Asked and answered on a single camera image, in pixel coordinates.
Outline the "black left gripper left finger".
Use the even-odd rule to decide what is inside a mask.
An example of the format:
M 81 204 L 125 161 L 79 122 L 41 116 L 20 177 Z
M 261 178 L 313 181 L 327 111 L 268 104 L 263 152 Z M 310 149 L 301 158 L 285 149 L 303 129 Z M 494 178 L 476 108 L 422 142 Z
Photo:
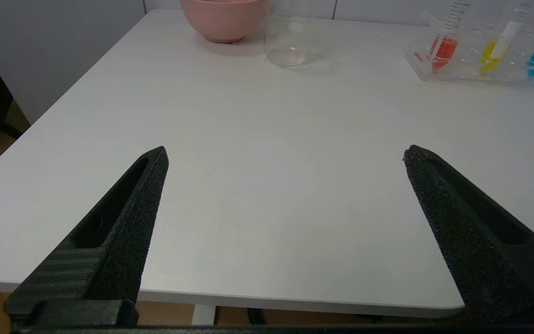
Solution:
M 13 328 L 135 326 L 135 304 L 169 170 L 163 146 L 143 155 L 10 294 Z

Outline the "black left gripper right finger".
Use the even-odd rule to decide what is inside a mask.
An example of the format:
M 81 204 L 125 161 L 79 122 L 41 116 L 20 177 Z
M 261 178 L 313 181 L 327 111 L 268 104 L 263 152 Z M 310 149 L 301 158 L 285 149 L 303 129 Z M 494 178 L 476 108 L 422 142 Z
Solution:
M 403 163 L 472 319 L 534 325 L 534 232 L 434 152 Z

